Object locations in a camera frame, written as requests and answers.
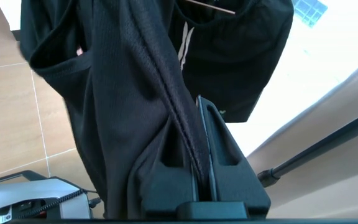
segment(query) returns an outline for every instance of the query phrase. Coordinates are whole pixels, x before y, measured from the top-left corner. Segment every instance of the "window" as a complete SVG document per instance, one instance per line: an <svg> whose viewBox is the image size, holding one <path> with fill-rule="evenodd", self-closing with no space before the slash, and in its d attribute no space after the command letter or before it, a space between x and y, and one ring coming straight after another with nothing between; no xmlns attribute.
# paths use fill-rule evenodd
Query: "window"
<svg viewBox="0 0 358 224"><path fill-rule="evenodd" d="M312 28L327 11L327 6L318 0L293 0L295 15Z"/></svg>

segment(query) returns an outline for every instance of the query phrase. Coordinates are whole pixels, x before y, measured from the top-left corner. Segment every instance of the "black garment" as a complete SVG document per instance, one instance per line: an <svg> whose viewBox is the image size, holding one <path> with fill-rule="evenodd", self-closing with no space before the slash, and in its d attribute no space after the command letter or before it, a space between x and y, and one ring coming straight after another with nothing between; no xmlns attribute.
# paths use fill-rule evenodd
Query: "black garment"
<svg viewBox="0 0 358 224"><path fill-rule="evenodd" d="M185 150L201 183L206 184L207 143L195 96L199 91L206 98L210 97L208 99L218 102L220 110L226 110L227 114L231 108L219 103L224 99L238 102L237 96L245 97L240 99L245 103L239 104L246 108L255 103L254 95L258 95L268 82L292 20L291 1L275 1L281 3L260 0L257 5L260 7L253 6L248 16L239 13L238 17L218 19L225 26L220 25L222 22L212 22L202 33L197 33L195 28L197 35L188 52L191 57L184 64L182 75L175 32L182 37L179 30L183 30L183 19L178 12L180 6L176 6L174 0L22 0L21 52L32 69L65 99L77 150L105 202L108 218L140 218L143 190L150 185L148 179L153 174L156 154L162 150L172 154ZM256 43L261 36L259 33L263 32L266 35L260 41L268 42L271 38L275 44L261 44L261 49L253 49L253 45L248 46L244 40L244 45L254 52L244 48L247 56L238 61L233 59L241 51L232 51L230 45L220 56L216 54L210 58L202 52L203 48L210 47L218 53L225 49L222 40L238 40L230 35L243 33L234 32L230 21L247 33L253 15L262 17L254 27L270 27L271 24L283 27L249 34ZM229 28L232 33L224 32ZM213 45L202 43L208 39ZM77 57L79 46L84 54ZM221 70L216 69L218 73L195 65L207 65L208 61L216 63L218 59L223 65ZM255 63L259 63L260 71L264 72L256 73L257 66L242 66ZM252 72L240 79L248 70ZM219 79L224 71L230 72L223 80ZM209 73L211 80L223 84L221 89L217 83L207 82L208 77L202 78ZM209 91L208 85L218 93ZM244 116L233 119L227 116L226 119L241 121Z"/></svg>

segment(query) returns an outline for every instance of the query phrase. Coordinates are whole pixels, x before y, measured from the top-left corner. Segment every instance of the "floor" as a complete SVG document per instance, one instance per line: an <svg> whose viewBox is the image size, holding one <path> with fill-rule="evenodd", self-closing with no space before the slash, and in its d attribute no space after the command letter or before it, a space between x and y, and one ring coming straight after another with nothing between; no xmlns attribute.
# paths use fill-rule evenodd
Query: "floor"
<svg viewBox="0 0 358 224"><path fill-rule="evenodd" d="M75 150L62 99L22 59L0 10L0 177L22 170L94 189ZM98 205L94 215L102 214Z"/></svg>

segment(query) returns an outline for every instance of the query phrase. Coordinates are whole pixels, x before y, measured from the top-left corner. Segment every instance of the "black handle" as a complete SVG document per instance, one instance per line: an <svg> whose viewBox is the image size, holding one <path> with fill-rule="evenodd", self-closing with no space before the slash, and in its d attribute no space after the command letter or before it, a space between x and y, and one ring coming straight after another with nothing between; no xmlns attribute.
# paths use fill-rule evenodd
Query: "black handle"
<svg viewBox="0 0 358 224"><path fill-rule="evenodd" d="M25 170L25 171L22 171L22 172L17 172L15 174L10 174L10 175L6 175L4 177L0 177L0 183L4 182L4 181L7 181L7 180L15 179L15 178L18 178L18 177L24 177L29 181L46 180L47 179L43 175L38 174L38 173L36 173L34 171Z"/></svg>

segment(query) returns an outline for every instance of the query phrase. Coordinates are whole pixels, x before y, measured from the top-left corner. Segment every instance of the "black clothing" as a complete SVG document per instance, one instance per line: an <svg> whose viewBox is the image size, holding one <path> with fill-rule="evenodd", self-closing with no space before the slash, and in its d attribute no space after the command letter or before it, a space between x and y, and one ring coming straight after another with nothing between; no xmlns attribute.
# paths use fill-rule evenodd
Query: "black clothing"
<svg viewBox="0 0 358 224"><path fill-rule="evenodd" d="M226 121L245 121L292 22L291 0L250 2L236 16L205 10L195 17L215 19L197 25L183 15L192 18L186 7L199 6L180 0L22 0L21 52L64 98L107 218L140 218L142 189L161 150L186 150L206 183L195 96L216 103ZM185 21L195 26L187 62L186 54L178 60Z"/></svg>

